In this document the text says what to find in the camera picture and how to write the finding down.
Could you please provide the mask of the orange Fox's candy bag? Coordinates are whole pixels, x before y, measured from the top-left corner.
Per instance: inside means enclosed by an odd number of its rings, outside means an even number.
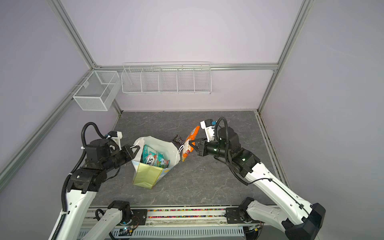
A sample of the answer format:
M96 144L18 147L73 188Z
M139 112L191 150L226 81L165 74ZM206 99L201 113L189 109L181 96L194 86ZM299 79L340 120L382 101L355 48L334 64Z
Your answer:
M194 140L196 139L196 136L200 128L201 128L200 126L196 126L184 141L184 145L182 149L182 162L184 162L187 159L188 155L194 150L191 144L194 145Z

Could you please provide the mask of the Fox's mint blossom candy bag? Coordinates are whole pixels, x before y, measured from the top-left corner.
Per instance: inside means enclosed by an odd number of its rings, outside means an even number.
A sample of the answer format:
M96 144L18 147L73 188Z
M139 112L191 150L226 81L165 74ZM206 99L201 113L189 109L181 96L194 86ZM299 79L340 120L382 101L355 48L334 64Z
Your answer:
M166 169L169 166L169 161L164 158L164 155L148 145L143 147L141 162L162 169Z

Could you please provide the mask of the illustrated paper gift bag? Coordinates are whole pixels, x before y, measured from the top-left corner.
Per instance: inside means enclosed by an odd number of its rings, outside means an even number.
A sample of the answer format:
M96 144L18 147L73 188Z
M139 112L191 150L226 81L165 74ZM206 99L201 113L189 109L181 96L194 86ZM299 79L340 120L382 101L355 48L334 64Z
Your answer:
M133 184L147 189L153 188L179 163L183 149L151 136L138 138L134 147L140 149L132 160L136 171Z

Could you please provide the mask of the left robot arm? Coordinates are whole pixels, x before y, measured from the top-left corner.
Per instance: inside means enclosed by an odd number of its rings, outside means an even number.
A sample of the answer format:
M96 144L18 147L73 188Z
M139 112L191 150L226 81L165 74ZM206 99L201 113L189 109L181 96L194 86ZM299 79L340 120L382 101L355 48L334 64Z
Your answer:
M118 142L120 132L102 135L93 122L86 123L81 131L82 155L67 175L62 190L62 210L50 235L51 240L75 240L87 210L101 185L109 180L108 172L139 156L140 146Z

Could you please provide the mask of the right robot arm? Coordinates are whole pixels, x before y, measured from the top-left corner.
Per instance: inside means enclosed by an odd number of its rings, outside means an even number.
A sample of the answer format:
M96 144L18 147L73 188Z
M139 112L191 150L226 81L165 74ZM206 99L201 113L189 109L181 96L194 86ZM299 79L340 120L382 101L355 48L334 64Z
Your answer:
M205 138L187 141L199 156L211 155L225 164L242 184L255 185L266 194L276 208L247 197L237 208L238 220L258 221L285 233L290 240L314 240L323 226L326 210L310 203L284 185L251 151L243 148L238 134L226 118L200 123Z

